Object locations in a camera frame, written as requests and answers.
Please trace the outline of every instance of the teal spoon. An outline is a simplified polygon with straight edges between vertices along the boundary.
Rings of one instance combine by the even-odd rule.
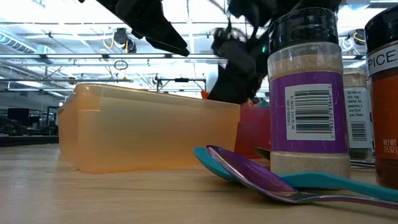
[[[193,153],[210,172],[230,182],[239,182],[212,158],[205,147],[196,147],[193,150]],[[298,172],[294,174],[280,175],[279,177],[292,187],[344,189],[381,200],[398,202],[398,190],[365,184],[344,177],[327,174],[325,172]]]

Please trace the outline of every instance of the spice jar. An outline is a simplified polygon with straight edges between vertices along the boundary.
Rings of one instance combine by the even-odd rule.
[[[271,171],[349,177],[343,62],[333,11],[307,8],[269,29]]]
[[[365,70],[361,68],[345,68],[343,84],[349,156],[354,160],[372,162],[373,132]]]
[[[398,6],[374,16],[365,34],[377,182],[398,189]]]

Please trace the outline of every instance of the translucent orange container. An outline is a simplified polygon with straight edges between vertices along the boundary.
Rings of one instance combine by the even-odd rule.
[[[234,149],[239,105],[111,85],[77,85],[60,108],[61,153],[84,172],[196,164],[193,148]]]

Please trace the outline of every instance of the table surface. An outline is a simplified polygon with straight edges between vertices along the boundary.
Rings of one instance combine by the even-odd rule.
[[[374,183],[374,172],[355,169],[353,178]],[[0,223],[396,224],[398,212],[343,202],[275,203],[201,166],[87,174],[72,169],[54,144],[0,148]]]

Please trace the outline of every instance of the teal spoon handle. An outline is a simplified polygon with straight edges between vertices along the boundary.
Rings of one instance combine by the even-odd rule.
[[[398,190],[379,187],[376,185],[365,184],[355,180],[327,174],[325,172],[299,172],[294,174],[282,175],[288,184],[294,187],[329,188],[345,189],[363,195],[368,195],[381,200],[398,202]]]

